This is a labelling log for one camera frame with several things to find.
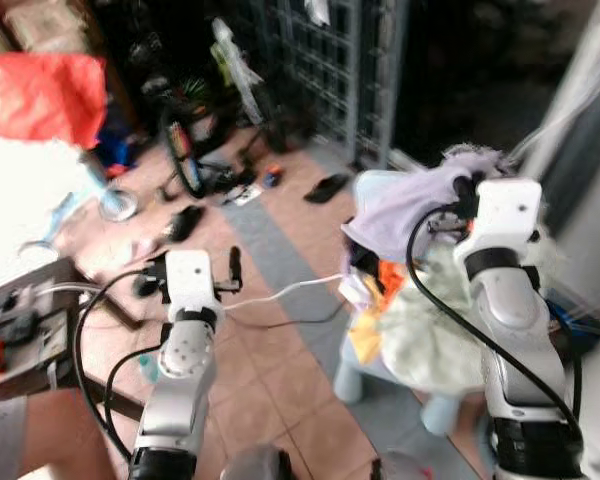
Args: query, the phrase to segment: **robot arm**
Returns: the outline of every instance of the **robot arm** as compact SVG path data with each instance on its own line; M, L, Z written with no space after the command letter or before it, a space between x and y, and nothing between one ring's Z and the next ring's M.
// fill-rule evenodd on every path
M169 337L158 354L159 376L144 409L130 480L191 480L202 447L208 392L216 376L213 338L224 320L218 291L238 291L239 251L231 255L232 279L214 285L204 251L167 252L156 274L169 303Z
M540 185L489 180L477 193L473 230L454 252L471 282L476 326L563 397L565 375L549 340L549 312L529 271L519 265L535 229ZM491 349L483 352L483 373L497 436L496 478L584 478L582 439L564 423L556 404Z

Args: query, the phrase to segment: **person's leg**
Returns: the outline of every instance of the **person's leg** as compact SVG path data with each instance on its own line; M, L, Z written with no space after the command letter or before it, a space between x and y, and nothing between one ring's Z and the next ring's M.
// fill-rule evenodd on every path
M26 397L0 402L0 480L18 478L19 461L24 450Z
M20 475L44 465L57 480L116 479L98 424L77 390L27 399Z

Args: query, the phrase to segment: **metal grille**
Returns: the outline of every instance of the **metal grille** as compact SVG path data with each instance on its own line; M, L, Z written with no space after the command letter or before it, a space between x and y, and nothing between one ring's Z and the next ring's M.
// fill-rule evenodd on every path
M258 49L269 68L282 66L298 81L316 107L319 133L341 143L349 161L385 168L407 2L328 4L331 25L320 27L309 20L303 0L241 0L240 45Z

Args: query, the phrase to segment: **black cable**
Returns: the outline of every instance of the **black cable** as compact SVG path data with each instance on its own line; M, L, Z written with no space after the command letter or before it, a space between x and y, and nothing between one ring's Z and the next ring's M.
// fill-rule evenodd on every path
M580 353L576 349L571 327L569 327L569 324L562 318L562 315L553 308L551 302L547 301L546 303L547 308L558 321L567 338L569 352L571 353L571 361L573 362L573 406L571 410L573 411L573 416L576 417L577 420L580 420L580 408L582 406L582 359L580 358Z
M500 355L507 362L509 362L516 370L522 373L525 377L527 377L538 389L544 393L551 401L556 405L558 410L562 412L564 415L569 427L573 431L573 434L577 437L579 442L582 442L582 431L580 430L580 426L578 425L578 420L574 417L569 407L566 405L564 400L558 396L556 392L554 392L551 387L549 387L540 377L538 377L535 373L529 370L523 363L518 361L513 355L511 355L507 350L502 348L498 343L493 341L490 337L482 333L478 328L474 327L469 321L467 321L462 315L456 312L449 305L440 300L437 296L435 296L418 278L418 274L416 273L416 269L413 265L413 244L415 243L416 236L418 231L422 227L422 225L427 221L427 219L436 213L441 212L453 212L455 208L455 204L451 205L443 205L441 207L436 207L432 210L429 210L425 213L416 223L411 235L409 236L409 241L407 243L407 269L409 270L409 275L415 286L418 290L425 296L431 303L433 303L436 307L438 307L442 312L447 314L451 319L460 325L462 328L467 330L470 334L484 343L487 347L493 350L496 354Z
M111 435L113 437L115 437L116 441L120 442L120 444L122 444L123 447L124 447L124 442L120 438L120 435L118 435L116 426L113 423L113 417L111 416L111 407L109 405L109 402L111 401L111 393L113 390L113 382L116 379L116 374L118 373L118 370L120 370L127 361L129 361L132 358L137 357L139 355L143 355L145 353L155 352L156 350L160 349L160 346L161 345L154 345L153 347L143 348L142 350L137 350L135 352L129 353L128 355L125 355L118 361L118 363L116 363L116 365L113 367L113 369L109 373L109 378L107 378L107 385L104 389L104 401L103 401L104 418L107 421L107 424L109 425ZM131 459L131 452L129 452L129 450L127 450L126 447L124 447L124 449L125 449L126 454L129 456L129 459Z
M253 323L248 323L244 320L234 317L230 313L227 313L227 316L244 328L250 328L253 330L273 330L274 328L287 327L289 325L317 325L320 323L329 323L336 317L336 315L338 315L338 313L340 313L340 311L344 308L344 305L345 302L341 302L333 312L331 312L325 318L321 318L319 320L289 320L288 322L274 323L272 325L255 325Z
M98 408L96 407L95 402L93 401L93 399L91 398L91 395L89 395L89 392L87 391L87 386L86 386L86 382L85 382L84 366L82 365L82 351L81 351L82 329L84 328L84 322L87 319L87 316L89 315L89 313L93 310L95 305L102 298L104 298L107 291L113 285L115 285L117 282L119 282L120 280L122 280L125 277L130 277L131 275L138 275L141 273L143 273L142 270L132 270L129 272L124 272L124 273L121 273L120 275L114 277L109 282L107 282L100 289L100 291L98 293L96 293L95 296L89 301L89 304L85 308L84 313L78 318L78 323L76 324L76 328L73 332L73 365L76 370L76 377L78 378L78 386L80 387L80 392L82 393L82 396L87 404L87 407L89 407L89 410L91 410L91 413L93 414L93 416L96 418L96 420L98 421L98 423L100 424L102 429L105 431L105 433L111 439L111 441L113 442L115 447L118 449L120 454L127 460L131 459L131 454L129 454L129 452L128 452L127 448L124 446L124 444L121 441L119 441L119 438L114 437L114 435L111 431L111 428L105 422L105 420L102 418L102 416L100 415L100 412L98 412Z

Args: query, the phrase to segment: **bicycle tire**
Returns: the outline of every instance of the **bicycle tire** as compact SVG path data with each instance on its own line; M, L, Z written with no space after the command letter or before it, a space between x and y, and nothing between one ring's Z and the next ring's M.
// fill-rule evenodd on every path
M169 149L168 157L185 191L193 198L199 200L201 198L204 198L206 194L204 183L202 182L202 179L199 179L198 184L193 184L189 178L189 175L184 170L183 162L188 159L181 158L179 156L175 145L173 145L173 142L171 141L171 137L169 135L169 127L174 121L180 124L180 128L182 128L186 134L186 129L182 127L182 122L177 118L177 114L173 110L165 108L162 112L162 115L160 116L160 131L162 136L164 137L164 142L167 144L167 147ZM194 155L193 147L191 147L191 155Z

